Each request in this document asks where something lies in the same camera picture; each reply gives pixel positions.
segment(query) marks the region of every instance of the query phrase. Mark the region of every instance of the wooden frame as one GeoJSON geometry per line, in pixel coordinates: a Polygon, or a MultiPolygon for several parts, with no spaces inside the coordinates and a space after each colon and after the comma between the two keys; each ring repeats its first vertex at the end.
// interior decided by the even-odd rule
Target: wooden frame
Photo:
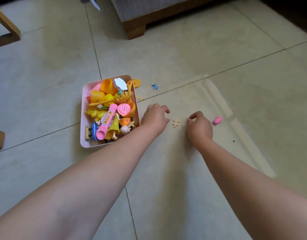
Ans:
{"type": "Polygon", "coordinates": [[[20,30],[1,11],[0,24],[2,24],[10,32],[0,36],[0,46],[20,40],[20,30]]]}
{"type": "Polygon", "coordinates": [[[143,16],[123,22],[123,28],[127,33],[128,39],[134,39],[136,37],[144,35],[146,31],[146,25],[154,21],[170,17],[177,13],[199,7],[203,4],[209,3],[214,0],[186,0],[175,5],[165,7],[143,16]]]}

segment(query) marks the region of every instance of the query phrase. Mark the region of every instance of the floor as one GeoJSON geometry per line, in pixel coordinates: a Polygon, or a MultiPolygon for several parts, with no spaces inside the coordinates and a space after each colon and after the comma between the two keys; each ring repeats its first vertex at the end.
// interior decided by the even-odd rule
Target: floor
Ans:
{"type": "Polygon", "coordinates": [[[22,39],[0,48],[0,215],[95,150],[79,144],[82,87],[122,74],[142,82],[140,114],[159,102],[182,122],[150,146],[94,239],[250,239],[189,146],[196,110],[224,117],[215,141],[307,197],[307,33],[259,0],[232,0],[127,40],[98,2],[1,7],[22,39]]]}

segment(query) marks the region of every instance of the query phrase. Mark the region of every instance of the wooden chair leg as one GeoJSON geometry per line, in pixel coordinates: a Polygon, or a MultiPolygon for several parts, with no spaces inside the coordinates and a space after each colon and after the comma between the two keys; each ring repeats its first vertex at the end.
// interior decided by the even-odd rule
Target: wooden chair leg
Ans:
{"type": "Polygon", "coordinates": [[[10,33],[0,36],[0,46],[20,40],[20,30],[0,11],[0,24],[10,33]]]}
{"type": "Polygon", "coordinates": [[[135,28],[134,30],[126,31],[126,33],[127,33],[128,39],[131,40],[139,36],[143,36],[145,31],[146,31],[146,25],[143,25],[141,27],[135,28]]]}

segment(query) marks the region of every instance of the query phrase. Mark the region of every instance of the person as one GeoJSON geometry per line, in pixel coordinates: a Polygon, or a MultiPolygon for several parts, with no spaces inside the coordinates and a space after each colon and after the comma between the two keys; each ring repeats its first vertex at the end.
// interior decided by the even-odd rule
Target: person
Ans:
{"type": "MultiPolygon", "coordinates": [[[[166,105],[149,105],[139,127],[25,197],[0,217],[0,239],[92,239],[147,147],[166,128],[165,113],[166,105]],[[128,153],[121,157],[121,151],[128,153]]],[[[254,240],[307,239],[307,199],[215,143],[200,111],[187,119],[187,132],[254,240]]]]}

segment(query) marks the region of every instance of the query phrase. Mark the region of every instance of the person's left hand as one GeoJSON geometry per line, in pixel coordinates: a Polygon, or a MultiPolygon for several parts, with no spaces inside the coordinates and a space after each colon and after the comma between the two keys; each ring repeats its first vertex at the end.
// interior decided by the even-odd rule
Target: person's left hand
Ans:
{"type": "Polygon", "coordinates": [[[146,125],[153,129],[157,133],[156,136],[159,136],[170,121],[170,119],[165,117],[165,113],[170,113],[167,105],[150,104],[142,117],[141,125],[146,125]]]}

